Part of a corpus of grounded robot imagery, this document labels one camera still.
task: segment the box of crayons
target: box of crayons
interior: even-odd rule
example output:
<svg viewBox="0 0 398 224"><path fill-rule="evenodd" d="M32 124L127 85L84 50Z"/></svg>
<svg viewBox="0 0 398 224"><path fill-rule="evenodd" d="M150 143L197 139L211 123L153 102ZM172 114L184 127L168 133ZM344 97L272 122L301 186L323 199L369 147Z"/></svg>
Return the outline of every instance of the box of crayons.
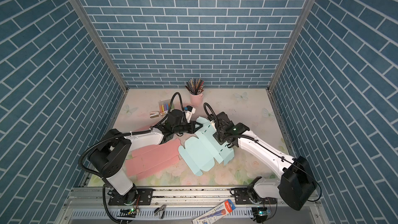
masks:
<svg viewBox="0 0 398 224"><path fill-rule="evenodd" d="M159 102L159 112L160 112L161 116L166 115L167 111L169 111L170 101L171 101L171 99Z"/></svg>

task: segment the pink cardboard sheet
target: pink cardboard sheet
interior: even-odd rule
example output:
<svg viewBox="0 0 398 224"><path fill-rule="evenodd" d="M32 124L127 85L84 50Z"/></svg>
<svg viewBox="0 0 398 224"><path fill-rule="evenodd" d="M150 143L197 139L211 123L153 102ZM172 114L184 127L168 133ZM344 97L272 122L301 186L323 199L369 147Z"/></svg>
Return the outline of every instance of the pink cardboard sheet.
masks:
<svg viewBox="0 0 398 224"><path fill-rule="evenodd" d="M156 172L177 163L180 140L174 139L165 144L145 146L131 152L133 158L126 160L127 176L137 175L137 179L149 177Z"/></svg>

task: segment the black motor housing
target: black motor housing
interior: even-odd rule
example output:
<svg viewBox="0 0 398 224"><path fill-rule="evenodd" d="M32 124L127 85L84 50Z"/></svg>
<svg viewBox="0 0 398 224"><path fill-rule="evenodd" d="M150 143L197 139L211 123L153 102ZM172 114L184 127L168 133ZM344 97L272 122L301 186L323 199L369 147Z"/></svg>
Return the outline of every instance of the black motor housing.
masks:
<svg viewBox="0 0 398 224"><path fill-rule="evenodd" d="M286 204L299 211L314 192L317 184L307 159L300 156L295 159L293 164L283 173L278 188L279 194Z"/></svg>

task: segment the bundle of pencils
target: bundle of pencils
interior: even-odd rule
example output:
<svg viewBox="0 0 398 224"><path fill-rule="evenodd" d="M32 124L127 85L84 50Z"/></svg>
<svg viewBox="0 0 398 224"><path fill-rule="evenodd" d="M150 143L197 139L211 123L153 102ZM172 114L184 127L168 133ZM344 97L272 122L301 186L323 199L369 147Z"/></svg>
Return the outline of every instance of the bundle of pencils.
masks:
<svg viewBox="0 0 398 224"><path fill-rule="evenodd" d="M203 92L204 81L202 79L190 79L186 82L186 88L193 95L199 95Z"/></svg>

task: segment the metal clip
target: metal clip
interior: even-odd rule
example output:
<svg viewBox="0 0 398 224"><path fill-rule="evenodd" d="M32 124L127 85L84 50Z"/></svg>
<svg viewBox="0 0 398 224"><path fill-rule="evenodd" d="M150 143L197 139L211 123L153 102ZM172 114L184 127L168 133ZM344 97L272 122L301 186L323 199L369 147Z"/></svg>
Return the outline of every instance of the metal clip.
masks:
<svg viewBox="0 0 398 224"><path fill-rule="evenodd" d="M159 214L159 219L163 219L164 214L166 213L164 211L165 208L166 208L166 205L163 204L161 207L155 209L155 211L154 211L155 216L157 216Z"/></svg>

